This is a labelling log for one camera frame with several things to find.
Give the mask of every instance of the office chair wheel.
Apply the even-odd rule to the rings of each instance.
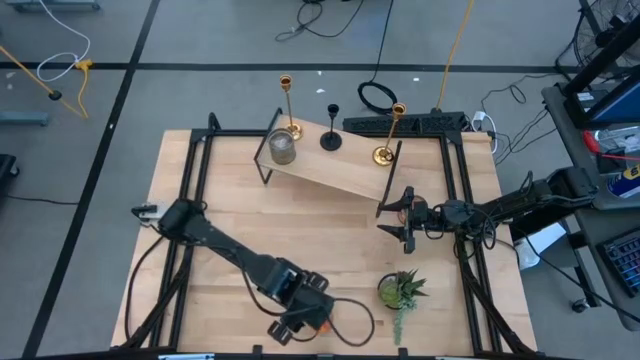
[[[574,301],[573,304],[571,304],[571,310],[573,310],[578,314],[584,312],[588,308],[590,308],[590,306],[589,306],[589,303],[587,302],[587,299],[576,300]]]

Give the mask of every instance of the white cable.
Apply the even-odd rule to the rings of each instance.
[[[77,63],[79,63],[80,61],[82,61],[85,56],[87,56],[87,54],[89,53],[89,48],[91,47],[91,40],[85,36],[84,34],[70,28],[69,26],[63,24],[60,20],[58,20],[55,16],[53,16],[53,14],[51,13],[51,11],[49,10],[49,8],[47,8],[47,6],[44,4],[44,2],[42,0],[38,0],[40,1],[40,5],[42,5],[42,7],[44,8],[44,10],[47,12],[47,14],[49,14],[49,16],[55,21],[57,22],[60,26],[62,26],[63,28],[71,31],[72,33],[83,37],[85,40],[87,40],[87,49],[84,51],[84,53],[82,54],[82,56],[78,57],[78,55],[72,53],[72,52],[62,52],[59,54],[55,54],[53,56],[51,56],[50,58],[44,60],[43,62],[40,63],[40,65],[38,65],[38,68],[36,69],[36,75],[38,76],[38,79],[44,81],[44,82],[51,82],[51,81],[55,81],[60,79],[61,77],[65,76],[71,69],[73,69],[73,66]],[[60,56],[65,56],[65,55],[70,55],[73,56],[73,63],[71,65],[69,65],[69,67],[63,71],[61,74],[59,74],[56,77],[53,77],[51,79],[45,79],[42,76],[40,76],[40,69],[42,68],[42,66],[44,66],[44,64],[48,63],[49,61],[52,61],[53,59],[56,59]]]
[[[493,121],[491,116],[489,116],[489,114],[485,113],[484,111],[476,111],[476,113],[473,115],[473,120],[471,120],[471,129],[473,129],[474,132],[478,132],[478,129],[476,129],[476,126],[474,125],[474,123],[476,121],[480,121],[480,126],[482,126],[482,121],[484,121],[485,118],[489,119],[489,121],[491,122],[491,128],[493,129],[493,133],[496,134],[495,135],[496,138],[493,139],[493,149],[491,149],[491,153],[495,154],[496,151],[498,151],[498,139],[497,139],[498,130],[496,129],[496,123]]]

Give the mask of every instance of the gold candlestick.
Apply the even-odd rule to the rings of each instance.
[[[395,155],[389,148],[389,142],[391,141],[393,132],[396,129],[396,124],[398,123],[398,120],[400,120],[400,116],[407,112],[407,106],[402,103],[393,104],[391,108],[393,113],[393,122],[391,123],[391,130],[389,130],[389,136],[387,136],[387,143],[384,146],[378,146],[373,150],[373,161],[380,166],[389,166],[393,163]]]
[[[290,75],[280,76],[280,86],[287,96],[287,107],[289,108],[289,126],[287,126],[287,130],[291,131],[293,140],[300,140],[300,138],[302,138],[302,127],[293,123],[293,115],[291,115],[291,99],[289,97],[289,90],[291,90],[292,81],[293,80]]]

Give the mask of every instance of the potted plant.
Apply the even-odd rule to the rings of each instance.
[[[424,286],[426,279],[414,281],[418,270],[398,271],[385,275],[378,283],[378,296],[389,309],[397,310],[396,318],[393,321],[393,338],[396,345],[400,345],[402,340],[402,329],[407,313],[415,310],[415,296],[427,296],[418,290]]]

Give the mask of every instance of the coiled black cable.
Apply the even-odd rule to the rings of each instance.
[[[358,86],[358,96],[360,97],[360,101],[362,101],[362,103],[371,111],[380,114],[380,115],[388,115],[391,114],[391,106],[387,107],[387,108],[383,108],[383,107],[379,107],[379,106],[375,106],[373,105],[369,100],[367,100],[367,98],[364,96],[364,89],[366,87],[374,87],[380,91],[382,91],[383,94],[387,95],[387,97],[391,100],[391,105],[395,104],[398,102],[398,97],[396,96],[396,94],[393,93],[393,91],[391,89],[389,89],[388,87],[374,82],[374,80],[376,79],[376,76],[378,76],[378,69],[380,68],[380,58],[382,57],[382,49],[384,48],[384,40],[387,37],[387,27],[389,26],[389,17],[391,17],[391,9],[393,8],[393,2],[394,0],[391,0],[391,2],[389,3],[389,10],[387,11],[387,20],[384,23],[384,31],[382,32],[382,41],[380,42],[380,50],[378,50],[378,61],[376,62],[376,69],[373,73],[373,77],[371,78],[371,80],[369,81],[365,81],[363,83],[361,83]]]

